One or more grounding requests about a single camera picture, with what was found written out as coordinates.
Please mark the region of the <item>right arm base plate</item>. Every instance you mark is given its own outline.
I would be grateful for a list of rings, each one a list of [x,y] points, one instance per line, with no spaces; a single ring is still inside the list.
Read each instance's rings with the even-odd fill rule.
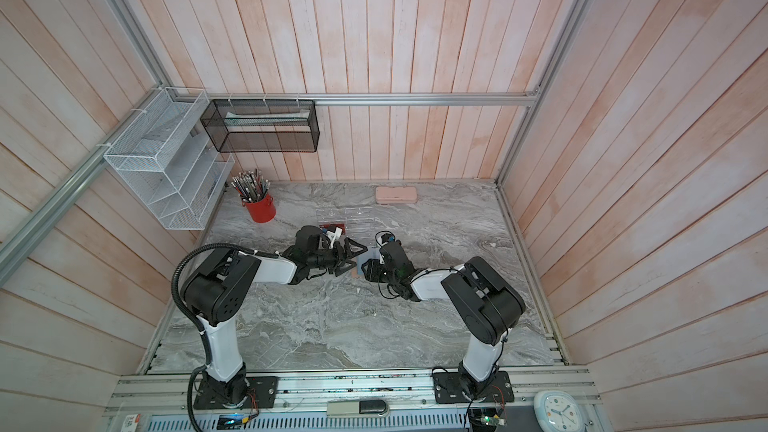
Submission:
[[[509,375],[493,372],[485,381],[477,382],[466,372],[433,370],[431,373],[435,401],[438,404],[512,403],[514,392]]]

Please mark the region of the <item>red credit card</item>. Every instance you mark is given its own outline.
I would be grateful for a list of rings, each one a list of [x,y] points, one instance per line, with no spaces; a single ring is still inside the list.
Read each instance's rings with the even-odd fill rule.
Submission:
[[[338,235],[339,237],[343,236],[345,234],[345,224],[344,223],[326,223],[326,224],[320,224],[319,228],[324,234],[332,234],[334,236]]]

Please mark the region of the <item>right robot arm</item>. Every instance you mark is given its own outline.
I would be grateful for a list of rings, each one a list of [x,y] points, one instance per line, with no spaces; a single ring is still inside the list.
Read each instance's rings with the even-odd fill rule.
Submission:
[[[485,400],[495,392],[501,400],[499,360],[509,332],[526,311],[522,296],[483,258],[476,256],[453,267],[418,269],[401,242],[392,238],[379,256],[361,266],[366,280],[377,283],[387,299],[412,302],[449,301],[470,333],[467,350],[455,372],[433,375],[435,400],[442,404]]]

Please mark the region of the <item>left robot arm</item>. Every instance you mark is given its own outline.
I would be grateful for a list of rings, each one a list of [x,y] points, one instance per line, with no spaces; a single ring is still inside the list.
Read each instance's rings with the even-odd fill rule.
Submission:
[[[235,317],[254,283],[297,285],[310,280],[313,270],[339,276],[355,268],[356,258],[367,251],[340,229],[329,233],[305,225],[282,252],[210,243],[188,253],[172,275],[171,295],[197,329],[204,348],[205,364],[193,373],[202,376],[197,406],[210,400],[235,408],[252,396]]]

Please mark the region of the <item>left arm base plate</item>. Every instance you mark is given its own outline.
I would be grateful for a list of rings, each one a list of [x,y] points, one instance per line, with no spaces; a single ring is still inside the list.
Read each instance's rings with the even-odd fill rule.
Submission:
[[[195,410],[271,409],[278,381],[277,376],[235,376],[229,382],[221,382],[204,373],[192,406]]]

